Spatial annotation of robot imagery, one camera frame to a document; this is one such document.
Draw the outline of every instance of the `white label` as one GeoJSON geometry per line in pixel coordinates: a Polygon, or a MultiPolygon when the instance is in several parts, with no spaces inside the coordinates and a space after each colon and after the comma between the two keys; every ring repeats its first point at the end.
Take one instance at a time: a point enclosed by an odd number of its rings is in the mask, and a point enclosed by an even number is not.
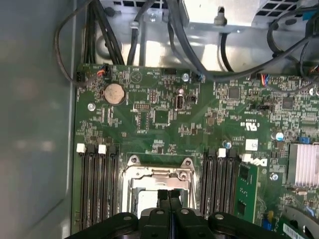
{"type": "Polygon", "coordinates": [[[258,150],[258,139],[247,139],[245,144],[245,149],[247,151],[257,151],[258,150]]]}
{"type": "Polygon", "coordinates": [[[284,224],[283,231],[292,239],[305,239],[286,224],[284,224]]]}
{"type": "Polygon", "coordinates": [[[241,122],[240,126],[244,126],[247,131],[257,131],[259,123],[256,124],[255,122],[241,122]]]}

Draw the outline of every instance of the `small capacitor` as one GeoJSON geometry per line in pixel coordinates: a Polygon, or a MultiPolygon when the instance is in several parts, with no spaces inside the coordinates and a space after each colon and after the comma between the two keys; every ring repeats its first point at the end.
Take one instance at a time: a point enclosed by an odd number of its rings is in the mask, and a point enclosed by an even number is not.
{"type": "Polygon", "coordinates": [[[284,141],[284,138],[285,138],[285,136],[283,133],[281,133],[281,132],[276,133],[276,140],[277,141],[284,141]]]}
{"type": "Polygon", "coordinates": [[[226,141],[226,140],[223,141],[223,147],[224,148],[231,149],[231,146],[232,146],[232,144],[231,144],[230,141],[226,141]]]}

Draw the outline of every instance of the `wire bundle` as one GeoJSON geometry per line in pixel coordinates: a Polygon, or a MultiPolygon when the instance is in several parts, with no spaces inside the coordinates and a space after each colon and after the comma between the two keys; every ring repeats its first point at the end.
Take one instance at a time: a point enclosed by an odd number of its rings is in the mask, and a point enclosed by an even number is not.
{"type": "Polygon", "coordinates": [[[261,83],[263,86],[268,84],[270,76],[268,74],[261,74],[261,83]]]}

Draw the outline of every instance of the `silver heatsink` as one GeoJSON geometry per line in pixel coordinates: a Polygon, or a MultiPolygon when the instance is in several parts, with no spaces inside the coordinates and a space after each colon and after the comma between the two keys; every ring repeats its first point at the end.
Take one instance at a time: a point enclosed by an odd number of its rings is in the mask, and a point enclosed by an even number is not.
{"type": "Polygon", "coordinates": [[[319,145],[290,145],[287,182],[297,187],[319,186],[319,145]]]}

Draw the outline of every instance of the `cable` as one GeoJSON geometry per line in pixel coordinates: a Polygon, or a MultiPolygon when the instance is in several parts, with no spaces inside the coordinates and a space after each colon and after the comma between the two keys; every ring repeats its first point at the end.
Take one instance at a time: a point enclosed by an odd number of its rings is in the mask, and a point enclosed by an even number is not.
{"type": "MultiPolygon", "coordinates": [[[[317,10],[318,6],[312,6],[312,7],[303,7],[303,8],[299,8],[299,9],[296,9],[294,11],[290,11],[290,12],[287,12],[285,13],[284,15],[282,15],[281,17],[277,18],[275,21],[273,21],[271,23],[271,25],[269,26],[269,29],[268,29],[268,32],[267,32],[267,43],[268,43],[268,46],[269,48],[271,49],[271,51],[278,55],[278,54],[281,54],[282,52],[284,52],[282,49],[280,49],[278,47],[278,45],[275,43],[275,40],[274,40],[274,36],[273,36],[273,32],[275,30],[275,28],[278,26],[278,22],[283,19],[283,18],[286,18],[286,17],[289,17],[289,16],[294,16],[296,14],[300,14],[300,13],[303,13],[303,12],[306,12],[306,11],[311,11],[311,10],[317,10]]],[[[287,59],[295,62],[296,66],[299,66],[298,68],[298,71],[300,71],[300,63],[299,61],[293,57],[293,56],[287,56],[286,57],[287,59]]]]}
{"type": "Polygon", "coordinates": [[[231,68],[229,61],[226,56],[226,40],[227,40],[228,33],[222,33],[220,38],[220,56],[224,63],[224,66],[226,67],[227,71],[234,72],[234,70],[231,68]]]}
{"type": "Polygon", "coordinates": [[[95,16],[96,16],[96,19],[98,21],[98,24],[100,26],[100,29],[101,29],[101,32],[102,32],[102,35],[103,35],[103,38],[105,40],[105,45],[106,47],[108,48],[109,50],[109,54],[110,54],[110,58],[113,62],[114,65],[117,65],[119,62],[118,62],[118,58],[116,57],[116,53],[115,53],[115,50],[113,48],[113,45],[109,39],[109,36],[108,36],[108,33],[105,29],[105,26],[103,25],[103,22],[102,22],[102,19],[101,19],[101,16],[99,15],[99,12],[97,10],[97,7],[96,7],[96,3],[94,2],[94,6],[93,6],[93,9],[94,9],[94,12],[95,12],[95,16]]]}
{"type": "Polygon", "coordinates": [[[97,76],[94,75],[92,77],[90,77],[86,82],[77,82],[76,80],[73,80],[68,72],[66,71],[63,62],[62,62],[62,57],[61,57],[61,53],[60,53],[60,47],[59,47],[59,36],[60,36],[60,32],[61,29],[64,27],[64,25],[70,20],[72,19],[76,14],[78,14],[79,12],[81,12],[84,8],[87,7],[88,4],[90,4],[92,0],[86,0],[83,5],[81,5],[80,7],[78,7],[77,9],[75,9],[70,15],[68,15],[57,27],[55,34],[54,34],[54,51],[55,51],[55,55],[57,58],[57,62],[58,65],[60,67],[60,70],[62,71],[63,75],[65,76],[65,78],[70,81],[70,83],[72,83],[74,86],[77,87],[85,87],[87,85],[89,85],[91,82],[93,82],[94,80],[97,79],[97,76]]]}
{"type": "Polygon", "coordinates": [[[305,73],[304,73],[304,68],[303,68],[303,64],[304,64],[304,57],[305,57],[305,54],[306,54],[306,51],[307,51],[307,48],[308,48],[308,45],[309,45],[309,42],[306,43],[302,49],[302,52],[300,54],[300,73],[301,73],[301,76],[303,78],[303,80],[306,80],[306,81],[309,81],[310,83],[304,87],[301,87],[299,89],[296,89],[296,90],[292,90],[292,91],[284,91],[284,90],[279,90],[279,89],[276,89],[276,88],[273,88],[269,85],[265,85],[265,87],[267,87],[268,89],[274,91],[274,92],[277,92],[277,93],[297,93],[297,92],[300,92],[300,91],[304,91],[304,90],[307,90],[309,89],[310,87],[316,85],[318,83],[318,79],[319,77],[315,77],[314,79],[307,76],[305,73]]]}
{"type": "Polygon", "coordinates": [[[277,57],[259,65],[256,67],[253,67],[251,69],[238,72],[232,75],[225,75],[225,76],[217,76],[212,75],[210,72],[207,71],[207,69],[203,66],[193,49],[191,48],[189,41],[187,39],[187,36],[185,34],[185,31],[183,29],[182,23],[180,21],[180,14],[179,14],[179,8],[175,0],[166,0],[169,13],[171,16],[171,23],[173,25],[175,34],[177,35],[177,38],[182,46],[183,51],[185,52],[186,56],[189,58],[191,63],[202,73],[206,76],[207,79],[213,80],[215,82],[229,82],[234,79],[238,79],[241,77],[245,77],[247,75],[259,72],[264,70],[265,68],[272,66],[274,64],[277,64],[280,60],[285,58],[286,56],[290,55],[292,52],[294,52],[299,47],[303,46],[307,42],[309,42],[310,38],[303,38],[293,46],[291,46],[289,49],[287,49],[282,54],[278,55],[277,57]]]}
{"type": "Polygon", "coordinates": [[[91,19],[90,19],[90,39],[89,39],[89,59],[91,64],[95,64],[95,15],[92,4],[88,6],[91,11],[91,19]]]}
{"type": "Polygon", "coordinates": [[[113,31],[113,29],[112,29],[112,27],[111,27],[111,25],[106,17],[103,6],[99,0],[95,0],[94,3],[95,3],[96,15],[99,14],[101,24],[107,30],[107,36],[109,37],[109,40],[112,43],[116,58],[118,59],[118,64],[124,65],[124,60],[123,60],[122,53],[121,53],[121,50],[119,47],[119,43],[118,43],[116,36],[114,34],[114,31],[113,31]]]}
{"type": "Polygon", "coordinates": [[[167,23],[167,30],[168,30],[168,36],[169,36],[169,42],[170,42],[170,47],[171,50],[174,54],[174,56],[181,62],[181,64],[188,66],[188,68],[190,70],[192,70],[194,73],[196,73],[197,75],[200,75],[200,72],[197,71],[197,69],[194,68],[193,65],[191,65],[190,63],[188,63],[184,57],[179,53],[179,51],[177,50],[175,43],[174,43],[174,30],[170,24],[170,21],[168,21],[167,23]]]}
{"type": "MultiPolygon", "coordinates": [[[[136,17],[134,18],[134,21],[136,22],[140,22],[141,17],[143,16],[143,14],[156,2],[156,0],[147,0],[143,6],[141,7],[141,9],[138,11],[138,14],[136,15],[136,17]]],[[[128,55],[128,61],[127,61],[127,65],[131,66],[133,65],[134,62],[134,57],[135,57],[135,52],[136,52],[136,47],[138,45],[138,36],[139,36],[139,30],[138,29],[132,29],[132,36],[131,36],[131,48],[129,51],[129,55],[128,55]]]]}

